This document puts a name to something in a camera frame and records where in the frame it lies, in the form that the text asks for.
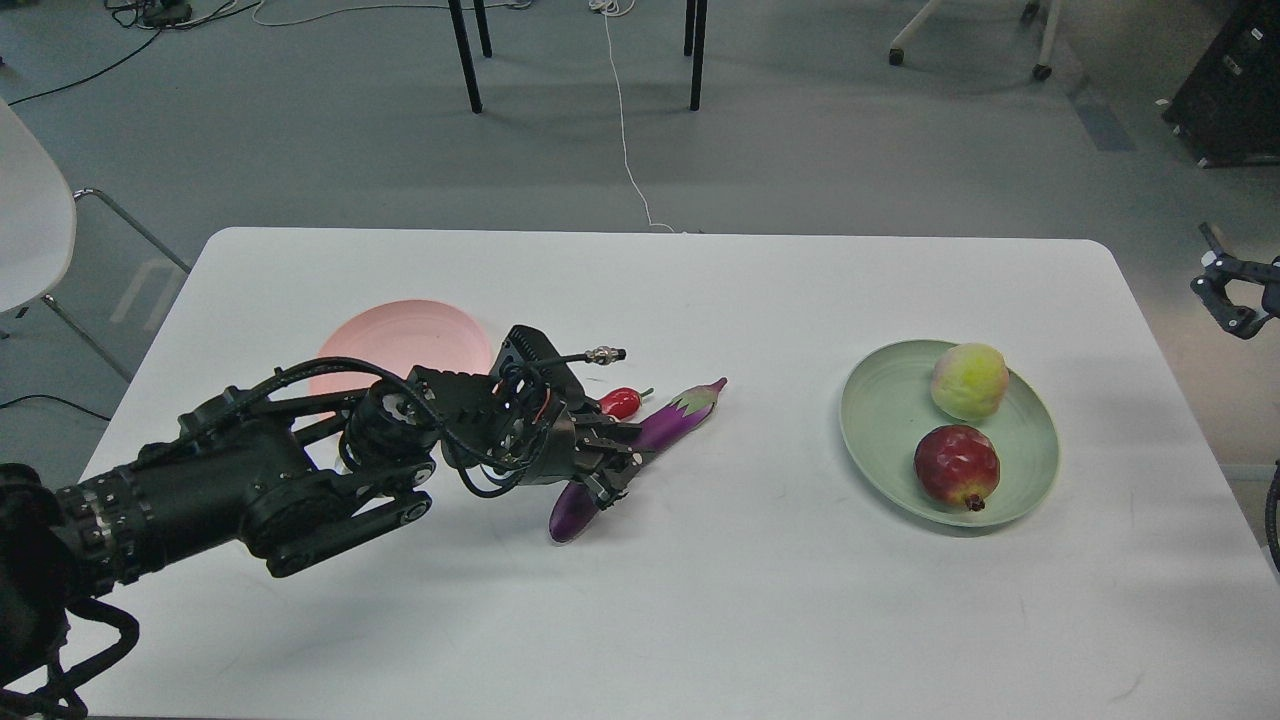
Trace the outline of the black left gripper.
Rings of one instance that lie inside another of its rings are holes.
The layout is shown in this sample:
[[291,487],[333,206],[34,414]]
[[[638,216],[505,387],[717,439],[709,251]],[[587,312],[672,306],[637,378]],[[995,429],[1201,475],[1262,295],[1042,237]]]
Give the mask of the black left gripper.
[[[643,425],[620,421],[609,415],[580,416],[580,456],[577,427],[570,405],[552,396],[548,402],[513,416],[499,430],[492,455],[509,468],[490,469],[495,486],[550,486],[573,483],[570,506],[575,510],[605,510],[623,498],[644,459],[659,451],[640,442]],[[581,466],[600,466],[580,475]]]

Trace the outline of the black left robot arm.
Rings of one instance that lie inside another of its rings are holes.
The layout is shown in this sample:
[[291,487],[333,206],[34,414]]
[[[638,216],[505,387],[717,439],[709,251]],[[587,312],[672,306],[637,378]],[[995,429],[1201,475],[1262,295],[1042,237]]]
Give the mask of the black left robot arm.
[[435,450],[479,497],[567,480],[609,507],[659,454],[657,425],[607,415],[572,365],[625,356],[515,325],[479,374],[320,357],[225,389],[78,484],[4,464],[3,716],[86,716],[79,688],[140,639],[104,602],[116,585],[229,541],[274,577],[302,571],[420,519]]

